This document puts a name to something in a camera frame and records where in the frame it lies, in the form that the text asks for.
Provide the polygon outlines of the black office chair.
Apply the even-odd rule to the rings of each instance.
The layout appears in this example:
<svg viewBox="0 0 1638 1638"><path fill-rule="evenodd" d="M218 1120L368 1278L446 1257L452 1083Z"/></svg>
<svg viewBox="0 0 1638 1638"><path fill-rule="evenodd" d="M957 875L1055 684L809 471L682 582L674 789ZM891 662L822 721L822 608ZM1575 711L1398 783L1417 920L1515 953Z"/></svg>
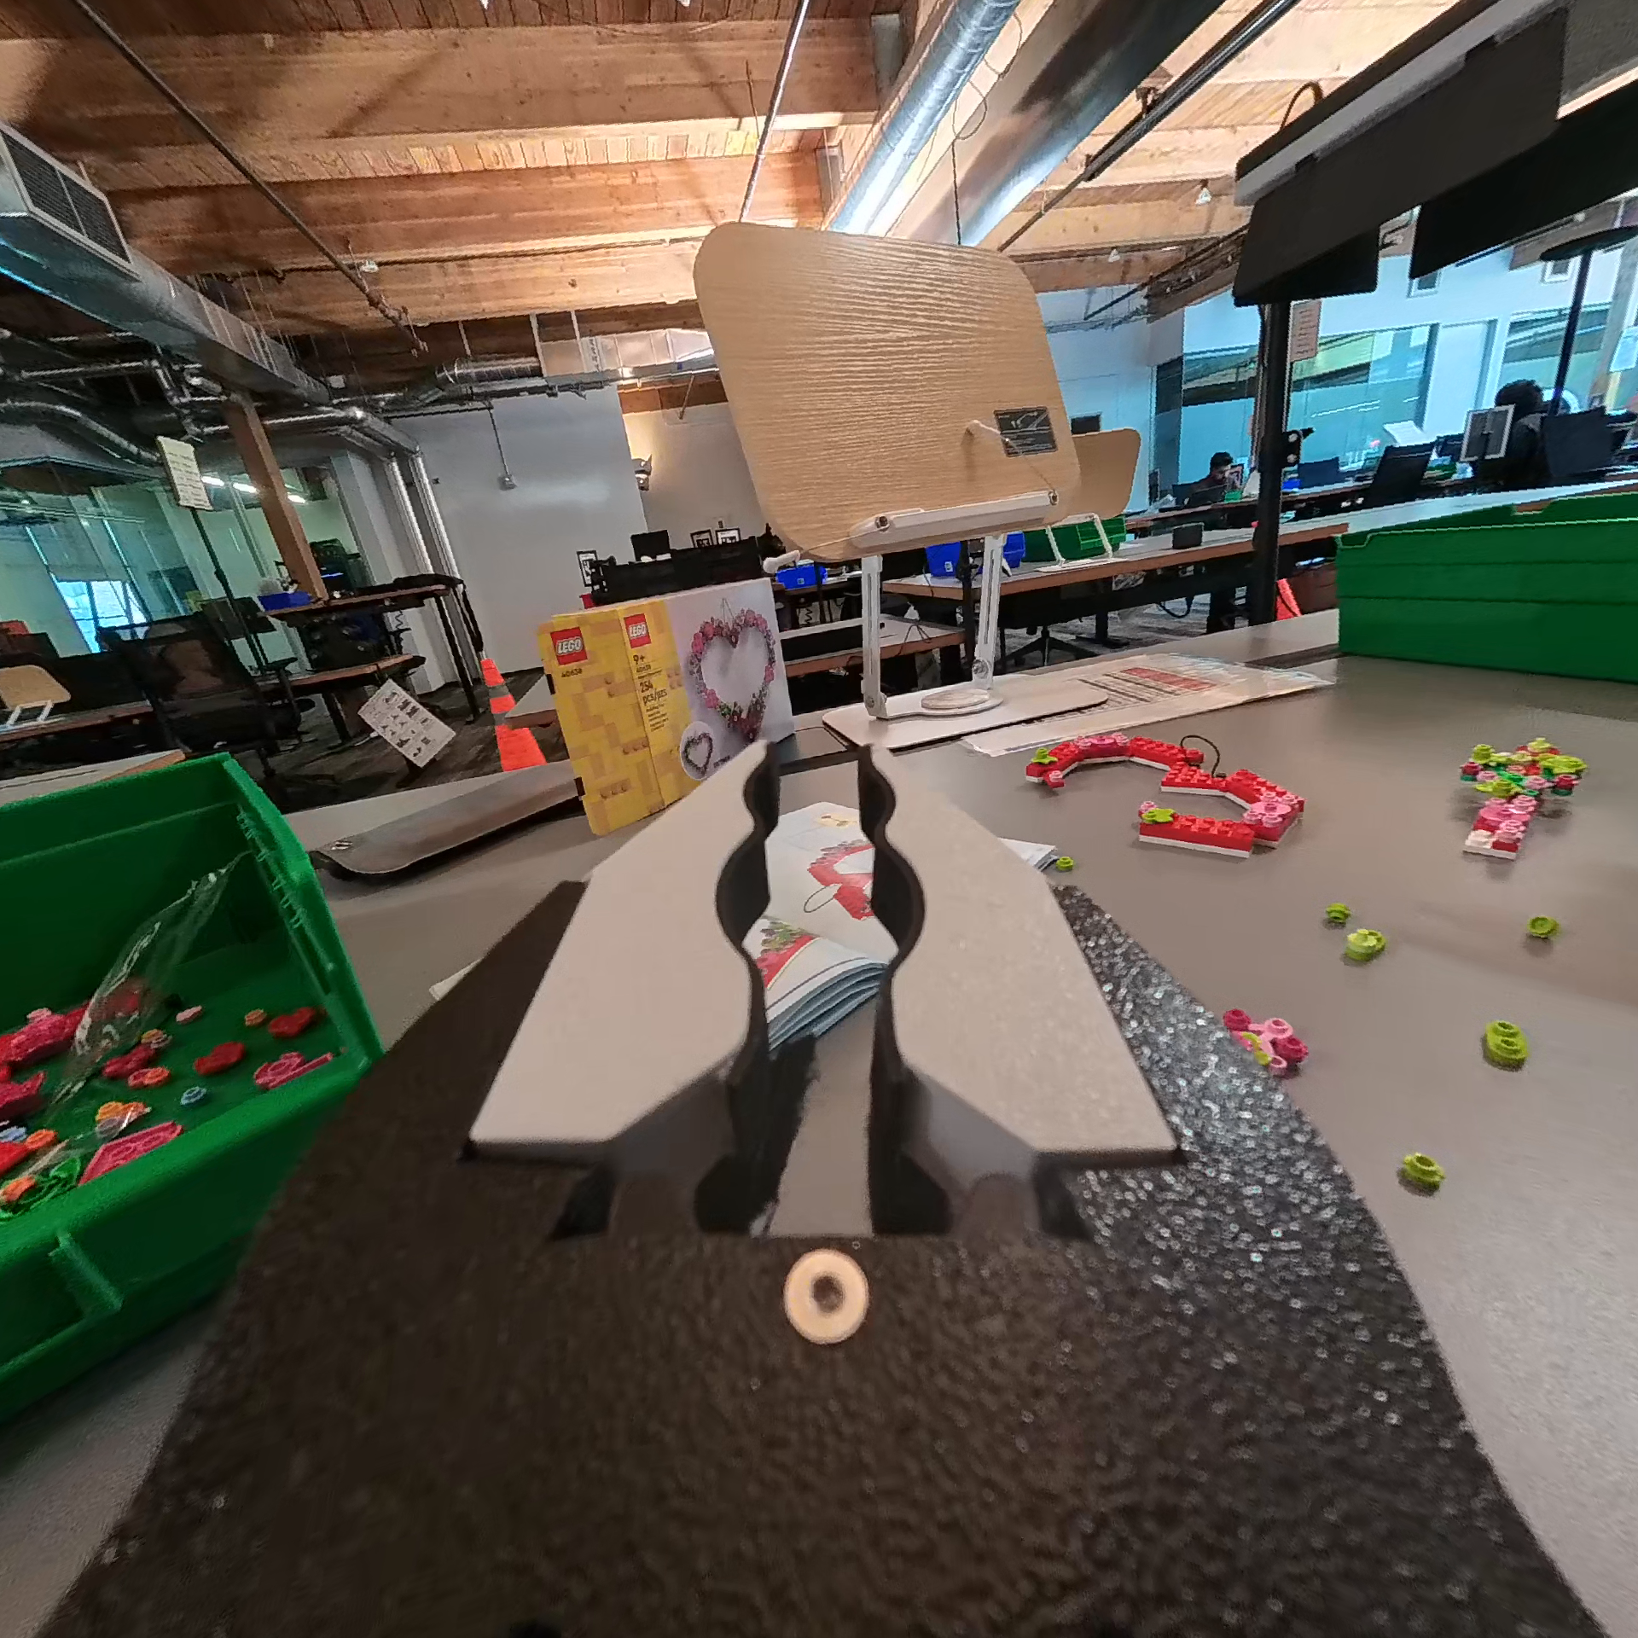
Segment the black office chair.
<svg viewBox="0 0 1638 1638"><path fill-rule="evenodd" d="M267 777L300 740L286 680L253 672L200 613L97 625L95 643L138 686L165 740L187 754L249 754Z"/></svg>

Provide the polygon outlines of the lego instruction booklet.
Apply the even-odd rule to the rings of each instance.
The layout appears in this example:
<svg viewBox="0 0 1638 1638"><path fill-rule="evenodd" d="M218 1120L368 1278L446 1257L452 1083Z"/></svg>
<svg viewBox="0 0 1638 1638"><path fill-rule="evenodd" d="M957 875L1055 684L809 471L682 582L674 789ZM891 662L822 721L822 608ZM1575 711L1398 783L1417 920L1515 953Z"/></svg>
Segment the lego instruction booklet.
<svg viewBox="0 0 1638 1638"><path fill-rule="evenodd" d="M1000 1015L994 964L980 945L959 943L977 927L975 884L996 875L998 855L1016 857L1014 875L1043 873L1068 857L1051 844L990 836L914 865L926 900L924 939L955 955L949 978L975 980L980 1015ZM817 1037L871 1000L895 959L895 937L873 912L873 842L858 808L815 801L783 810L764 844L768 906L744 937L764 980L764 1011L774 1048Z"/></svg>

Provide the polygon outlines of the white printed paper sheet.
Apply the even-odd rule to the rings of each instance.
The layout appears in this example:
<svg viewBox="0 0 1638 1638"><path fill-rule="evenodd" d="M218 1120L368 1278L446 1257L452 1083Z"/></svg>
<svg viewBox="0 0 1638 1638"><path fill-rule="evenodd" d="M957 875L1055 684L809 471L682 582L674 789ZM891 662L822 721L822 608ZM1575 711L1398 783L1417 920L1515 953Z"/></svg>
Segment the white printed paper sheet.
<svg viewBox="0 0 1638 1638"><path fill-rule="evenodd" d="M965 734L961 744L1004 756L1037 750L1090 732L1133 732L1138 727L1193 719L1216 709L1259 703L1333 686L1335 676L1314 668L1251 666L1179 652L1099 670L1090 689L1099 695L1045 719Z"/></svg>

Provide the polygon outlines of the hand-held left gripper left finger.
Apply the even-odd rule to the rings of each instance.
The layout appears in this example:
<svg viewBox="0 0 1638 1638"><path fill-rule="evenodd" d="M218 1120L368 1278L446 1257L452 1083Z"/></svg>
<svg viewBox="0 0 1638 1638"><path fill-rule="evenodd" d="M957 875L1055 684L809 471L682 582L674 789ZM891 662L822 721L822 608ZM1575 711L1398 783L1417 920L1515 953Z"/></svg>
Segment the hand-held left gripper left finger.
<svg viewBox="0 0 1638 1638"><path fill-rule="evenodd" d="M764 976L744 945L768 908L780 814L756 742L655 816L567 908L468 1132L477 1159L583 1167L612 1189L676 1185L694 1218L764 1218L785 1165Z"/></svg>

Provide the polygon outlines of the black overhead panel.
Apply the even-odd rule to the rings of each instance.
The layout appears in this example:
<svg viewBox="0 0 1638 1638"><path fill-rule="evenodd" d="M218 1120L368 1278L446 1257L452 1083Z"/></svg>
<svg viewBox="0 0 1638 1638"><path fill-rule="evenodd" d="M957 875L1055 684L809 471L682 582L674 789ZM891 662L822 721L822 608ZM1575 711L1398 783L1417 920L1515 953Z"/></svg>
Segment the black overhead panel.
<svg viewBox="0 0 1638 1638"><path fill-rule="evenodd" d="M1388 220L1415 276L1634 190L1636 3L1464 1L1236 169L1234 303L1368 294Z"/></svg>

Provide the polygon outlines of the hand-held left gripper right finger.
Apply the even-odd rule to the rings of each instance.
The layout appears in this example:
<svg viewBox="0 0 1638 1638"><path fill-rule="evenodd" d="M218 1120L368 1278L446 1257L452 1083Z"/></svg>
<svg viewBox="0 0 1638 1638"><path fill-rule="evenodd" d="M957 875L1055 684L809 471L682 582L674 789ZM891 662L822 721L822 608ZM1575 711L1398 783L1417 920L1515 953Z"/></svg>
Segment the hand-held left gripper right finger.
<svg viewBox="0 0 1638 1638"><path fill-rule="evenodd" d="M861 750L873 1007L865 1185L877 1235L943 1235L1000 1191L1074 1235L1066 1179L1179 1142L1043 873L887 750Z"/></svg>

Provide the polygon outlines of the grey vent duct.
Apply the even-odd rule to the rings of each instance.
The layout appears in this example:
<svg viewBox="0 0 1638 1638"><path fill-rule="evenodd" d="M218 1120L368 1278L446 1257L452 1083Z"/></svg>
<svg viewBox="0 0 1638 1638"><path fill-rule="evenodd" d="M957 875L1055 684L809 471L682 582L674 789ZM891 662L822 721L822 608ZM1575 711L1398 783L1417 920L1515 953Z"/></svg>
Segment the grey vent duct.
<svg viewBox="0 0 1638 1638"><path fill-rule="evenodd" d="M282 342L134 251L107 194L9 124L2 126L2 268L247 393L331 399Z"/></svg>

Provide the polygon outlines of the silver round air duct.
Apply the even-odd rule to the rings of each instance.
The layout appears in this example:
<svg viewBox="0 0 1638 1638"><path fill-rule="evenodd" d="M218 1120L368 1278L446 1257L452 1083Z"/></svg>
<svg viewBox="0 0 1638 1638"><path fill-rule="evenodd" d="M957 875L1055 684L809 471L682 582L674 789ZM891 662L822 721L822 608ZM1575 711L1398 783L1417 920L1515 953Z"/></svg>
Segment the silver round air duct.
<svg viewBox="0 0 1638 1638"><path fill-rule="evenodd" d="M936 3L914 36L881 114L854 155L824 225L887 233L963 130L973 130L990 91L1051 1Z"/></svg>

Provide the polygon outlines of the clear plastic bag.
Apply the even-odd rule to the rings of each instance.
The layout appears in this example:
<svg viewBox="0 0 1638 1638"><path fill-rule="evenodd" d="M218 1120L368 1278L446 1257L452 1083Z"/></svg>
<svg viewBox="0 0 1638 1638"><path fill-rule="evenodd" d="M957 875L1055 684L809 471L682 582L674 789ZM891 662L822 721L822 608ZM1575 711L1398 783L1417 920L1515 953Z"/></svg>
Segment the clear plastic bag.
<svg viewBox="0 0 1638 1638"><path fill-rule="evenodd" d="M132 1048L169 1005L181 964L216 912L239 863L195 877L179 896L142 920L93 990L70 1042L68 1064L46 1095L56 1113L78 1097L113 1056Z"/></svg>

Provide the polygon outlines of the dark standing desk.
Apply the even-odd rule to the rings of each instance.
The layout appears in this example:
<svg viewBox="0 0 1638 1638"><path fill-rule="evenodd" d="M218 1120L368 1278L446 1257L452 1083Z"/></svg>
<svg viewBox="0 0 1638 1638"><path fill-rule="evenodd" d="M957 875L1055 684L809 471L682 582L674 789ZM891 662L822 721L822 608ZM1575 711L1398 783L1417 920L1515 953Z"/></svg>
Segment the dark standing desk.
<svg viewBox="0 0 1638 1638"><path fill-rule="evenodd" d="M321 699L341 744L362 728L364 695L372 686L399 682L425 664L423 656L403 649L403 633L390 627L392 615L409 611L436 617L464 695L466 719L477 723L487 713L489 693L481 676L485 639L460 578L399 576L384 586L345 590L327 600L286 590L261 596L257 604L271 621L292 631L310 662L304 689Z"/></svg>

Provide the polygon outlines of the long wooden desk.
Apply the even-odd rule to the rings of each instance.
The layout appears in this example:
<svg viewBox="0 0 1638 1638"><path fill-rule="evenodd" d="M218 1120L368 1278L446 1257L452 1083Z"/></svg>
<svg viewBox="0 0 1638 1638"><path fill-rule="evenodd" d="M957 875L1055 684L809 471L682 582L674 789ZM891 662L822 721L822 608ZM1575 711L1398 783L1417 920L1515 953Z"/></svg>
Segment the long wooden desk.
<svg viewBox="0 0 1638 1638"><path fill-rule="evenodd" d="M1275 578L1302 561L1335 555L1333 541L1349 518L1312 518L1281 524ZM998 578L998 619L1002 629L1039 629L1074 619L1111 615L1125 608L1201 600L1216 608L1214 617L1236 615L1236 596L1257 569L1251 530L1216 530L1199 545L1123 545L1111 557L1078 559L1066 565L1019 565ZM914 604L922 619L977 610L977 588L959 576L916 574L885 578L883 592Z"/></svg>

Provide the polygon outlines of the orange traffic cone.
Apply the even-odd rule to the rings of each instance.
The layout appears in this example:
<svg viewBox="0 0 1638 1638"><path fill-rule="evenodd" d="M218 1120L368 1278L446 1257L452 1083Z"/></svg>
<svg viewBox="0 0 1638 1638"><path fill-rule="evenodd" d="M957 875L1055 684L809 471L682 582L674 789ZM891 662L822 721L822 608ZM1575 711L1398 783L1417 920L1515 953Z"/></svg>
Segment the orange traffic cone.
<svg viewBox="0 0 1638 1638"><path fill-rule="evenodd" d="M491 727L497 738L497 754L503 771L520 771L546 766L546 754L530 727L509 721L514 695L503 670L487 656L479 656Z"/></svg>

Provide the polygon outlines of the dark flat board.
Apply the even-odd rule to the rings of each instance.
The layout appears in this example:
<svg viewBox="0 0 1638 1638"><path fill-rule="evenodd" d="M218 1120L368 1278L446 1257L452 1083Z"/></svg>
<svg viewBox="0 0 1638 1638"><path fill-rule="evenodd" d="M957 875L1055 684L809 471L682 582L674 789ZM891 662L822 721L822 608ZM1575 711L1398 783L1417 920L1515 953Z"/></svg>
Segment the dark flat board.
<svg viewBox="0 0 1638 1638"><path fill-rule="evenodd" d="M288 824L319 867L382 883L579 805L569 764L544 764L292 812Z"/></svg>

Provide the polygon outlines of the small pink lego cluster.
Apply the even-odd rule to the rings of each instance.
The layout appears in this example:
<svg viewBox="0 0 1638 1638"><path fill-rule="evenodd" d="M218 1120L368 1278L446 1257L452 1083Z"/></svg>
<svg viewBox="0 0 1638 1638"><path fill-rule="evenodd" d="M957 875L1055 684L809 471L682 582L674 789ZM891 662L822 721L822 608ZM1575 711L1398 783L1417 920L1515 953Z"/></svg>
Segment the small pink lego cluster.
<svg viewBox="0 0 1638 1638"><path fill-rule="evenodd" d="M1306 1062L1306 1042L1281 1015L1251 1017L1244 1009L1226 1009L1220 1023L1275 1078L1287 1078Z"/></svg>

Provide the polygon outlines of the red curved lego assembly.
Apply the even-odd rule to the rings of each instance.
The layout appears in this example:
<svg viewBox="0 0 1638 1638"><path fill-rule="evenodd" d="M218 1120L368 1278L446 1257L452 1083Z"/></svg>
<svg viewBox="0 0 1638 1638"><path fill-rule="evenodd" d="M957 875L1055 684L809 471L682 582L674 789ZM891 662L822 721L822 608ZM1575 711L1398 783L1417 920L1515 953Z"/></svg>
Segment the red curved lego assembly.
<svg viewBox="0 0 1638 1638"><path fill-rule="evenodd" d="M1136 766L1158 773L1158 795L1138 805L1136 836L1148 845L1250 857L1275 849L1304 816L1304 797L1248 767L1216 769L1203 746L1123 730L1080 732L1033 750L1025 777L1064 791L1072 771Z"/></svg>

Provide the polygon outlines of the yellow lego box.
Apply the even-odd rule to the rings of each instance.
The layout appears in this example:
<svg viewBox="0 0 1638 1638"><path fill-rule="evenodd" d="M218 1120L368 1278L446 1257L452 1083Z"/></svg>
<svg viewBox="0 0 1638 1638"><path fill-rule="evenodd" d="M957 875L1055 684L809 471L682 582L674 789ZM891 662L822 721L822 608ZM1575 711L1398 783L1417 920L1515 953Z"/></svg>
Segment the yellow lego box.
<svg viewBox="0 0 1638 1638"><path fill-rule="evenodd" d="M661 812L793 728L768 578L567 611L538 645L594 834Z"/></svg>

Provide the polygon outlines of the pile of loose lego pieces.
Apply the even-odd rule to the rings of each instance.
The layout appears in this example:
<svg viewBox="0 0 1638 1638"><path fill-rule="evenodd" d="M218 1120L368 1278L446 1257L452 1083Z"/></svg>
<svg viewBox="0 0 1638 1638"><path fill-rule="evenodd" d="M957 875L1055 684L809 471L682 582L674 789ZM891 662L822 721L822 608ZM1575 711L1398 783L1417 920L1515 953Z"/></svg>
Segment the pile of loose lego pieces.
<svg viewBox="0 0 1638 1638"><path fill-rule="evenodd" d="M319 1005L245 1009L206 1029L204 1005L177 1005L124 1046L97 1048L78 1079L89 1003L33 1009L2 1035L2 1218L126 1169L208 1118L286 1087L343 1056Z"/></svg>

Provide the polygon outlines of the pink green lego assembly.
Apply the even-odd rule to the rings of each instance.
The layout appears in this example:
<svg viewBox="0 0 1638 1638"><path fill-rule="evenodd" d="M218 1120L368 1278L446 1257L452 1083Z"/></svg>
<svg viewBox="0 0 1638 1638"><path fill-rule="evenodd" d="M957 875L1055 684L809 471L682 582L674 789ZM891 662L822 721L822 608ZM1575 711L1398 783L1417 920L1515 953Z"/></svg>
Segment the pink green lego assembly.
<svg viewBox="0 0 1638 1638"><path fill-rule="evenodd" d="M1511 861L1542 816L1569 806L1587 762L1536 736L1511 748L1478 742L1460 766L1460 787L1476 799L1462 851Z"/></svg>

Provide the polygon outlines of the green plastic bin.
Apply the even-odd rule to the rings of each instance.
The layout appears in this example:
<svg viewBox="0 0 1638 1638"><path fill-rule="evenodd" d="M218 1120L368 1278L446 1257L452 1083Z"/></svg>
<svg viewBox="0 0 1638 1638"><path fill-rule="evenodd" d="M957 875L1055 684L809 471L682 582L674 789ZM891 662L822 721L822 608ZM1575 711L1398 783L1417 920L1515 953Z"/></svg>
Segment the green plastic bin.
<svg viewBox="0 0 1638 1638"><path fill-rule="evenodd" d="M1634 493L1349 533L1335 567L1343 654L1636 682Z"/></svg>
<svg viewBox="0 0 1638 1638"><path fill-rule="evenodd" d="M3 1419L212 1296L278 1187L382 1052L314 865L226 756L3 806L2 1025L87 1003L140 922L245 851L161 1017L319 1005L343 1056L146 1159L2 1218Z"/></svg>

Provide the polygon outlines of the black pole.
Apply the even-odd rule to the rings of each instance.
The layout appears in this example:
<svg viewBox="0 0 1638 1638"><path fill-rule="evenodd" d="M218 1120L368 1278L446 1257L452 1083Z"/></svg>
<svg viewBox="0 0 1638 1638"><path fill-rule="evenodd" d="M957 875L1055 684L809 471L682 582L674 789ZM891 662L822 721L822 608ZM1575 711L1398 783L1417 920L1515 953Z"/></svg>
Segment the black pole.
<svg viewBox="0 0 1638 1638"><path fill-rule="evenodd" d="M1244 600L1246 619L1253 625L1277 619L1283 469L1289 444L1290 335L1292 303L1281 299L1261 305L1255 377L1257 498L1253 557Z"/></svg>

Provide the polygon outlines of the white printed floor sign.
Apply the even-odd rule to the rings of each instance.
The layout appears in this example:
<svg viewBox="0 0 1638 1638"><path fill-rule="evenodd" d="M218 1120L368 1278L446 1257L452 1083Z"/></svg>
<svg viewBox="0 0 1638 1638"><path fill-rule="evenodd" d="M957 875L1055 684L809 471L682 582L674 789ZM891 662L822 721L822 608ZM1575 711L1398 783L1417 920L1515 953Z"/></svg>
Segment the white printed floor sign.
<svg viewBox="0 0 1638 1638"><path fill-rule="evenodd" d="M356 717L362 727L419 769L442 756L458 736L456 727L397 682L382 682L358 707Z"/></svg>

